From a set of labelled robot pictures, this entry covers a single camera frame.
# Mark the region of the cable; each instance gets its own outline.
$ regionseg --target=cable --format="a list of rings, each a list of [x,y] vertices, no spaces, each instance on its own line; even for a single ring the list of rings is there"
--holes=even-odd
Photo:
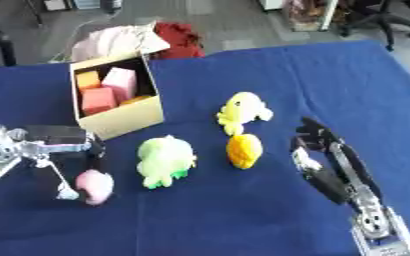
[[[113,19],[113,18],[115,18],[116,16],[118,16],[118,15],[122,12],[123,9],[124,9],[124,8],[122,7],[121,9],[119,9],[119,10],[118,10],[116,13],[114,13],[113,15],[106,15],[106,17],[100,17],[100,18],[92,19],[92,20],[89,20],[89,21],[86,21],[86,22],[83,22],[83,23],[77,25],[77,26],[74,28],[73,32],[71,33],[70,37],[67,39],[66,44],[65,44],[65,47],[63,47],[62,50],[61,50],[60,52],[58,52],[56,55],[54,55],[48,62],[49,62],[49,63],[59,62],[59,61],[57,61],[57,58],[59,58],[62,54],[65,55],[65,56],[64,56],[64,58],[63,58],[61,61],[62,61],[62,62],[67,61],[66,52],[67,52],[68,48],[70,48],[71,45],[73,44],[74,39],[76,38],[76,36],[77,36],[79,30],[80,30],[83,26],[88,25],[88,24],[92,24],[92,23],[96,23],[96,22],[99,22],[99,21],[110,21],[111,19]]]

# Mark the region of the blue tablecloth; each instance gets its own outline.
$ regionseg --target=blue tablecloth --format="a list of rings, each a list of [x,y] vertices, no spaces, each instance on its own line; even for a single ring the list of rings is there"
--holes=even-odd
[[[18,167],[0,181],[0,256],[357,255],[350,210],[303,181],[288,154],[303,115],[357,150],[410,228],[410,75],[381,46],[252,49],[151,68],[166,122],[107,141],[114,197],[100,207],[51,201]],[[275,112],[245,126],[265,150],[246,171],[227,161],[228,137],[215,120],[239,91],[257,93]],[[75,124],[68,66],[0,69],[0,123]],[[198,167],[171,188],[148,191],[136,151],[167,134],[193,145]]]

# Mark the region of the yellow plush toy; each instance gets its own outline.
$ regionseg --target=yellow plush toy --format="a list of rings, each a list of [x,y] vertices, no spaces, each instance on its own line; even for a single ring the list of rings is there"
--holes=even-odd
[[[273,117],[272,110],[254,93],[239,92],[227,101],[221,112],[217,113],[217,121],[224,126],[227,135],[240,135],[244,132],[245,123],[256,118],[269,121]]]
[[[228,158],[238,168],[251,168],[262,154],[261,141],[253,134],[235,135],[228,141]]]

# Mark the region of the metal robot arm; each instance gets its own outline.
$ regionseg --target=metal robot arm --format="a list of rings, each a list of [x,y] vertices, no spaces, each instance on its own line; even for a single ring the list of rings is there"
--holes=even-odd
[[[29,126],[8,131],[0,125],[0,178],[23,158],[30,159],[42,172],[55,174],[52,177],[58,179],[57,199],[85,201],[88,197],[85,191],[72,188],[50,159],[52,154],[79,152],[87,156],[87,169],[101,172],[104,145],[93,133],[66,126]]]
[[[318,122],[303,118],[292,139],[291,153],[301,174],[331,201],[349,204],[351,233],[364,256],[410,256],[410,232],[392,208],[382,202],[379,187],[354,150]],[[310,158],[307,149],[325,154],[333,170]]]

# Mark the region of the office chair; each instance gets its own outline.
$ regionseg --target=office chair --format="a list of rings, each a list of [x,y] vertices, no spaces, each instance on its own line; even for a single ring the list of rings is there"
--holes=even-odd
[[[17,61],[15,60],[14,47],[9,36],[0,31],[0,50],[3,57],[3,63],[5,66],[15,66]]]
[[[351,30],[361,27],[369,23],[376,23],[384,31],[387,37],[387,50],[393,51],[395,39],[393,37],[392,24],[404,25],[410,27],[410,20],[395,16],[390,13],[390,4],[392,0],[383,0],[379,10],[373,10],[368,6],[362,5],[362,1],[357,1],[352,6],[354,12],[360,13],[365,17],[357,21],[349,21],[347,24],[341,26],[340,35],[347,37],[351,34]]]

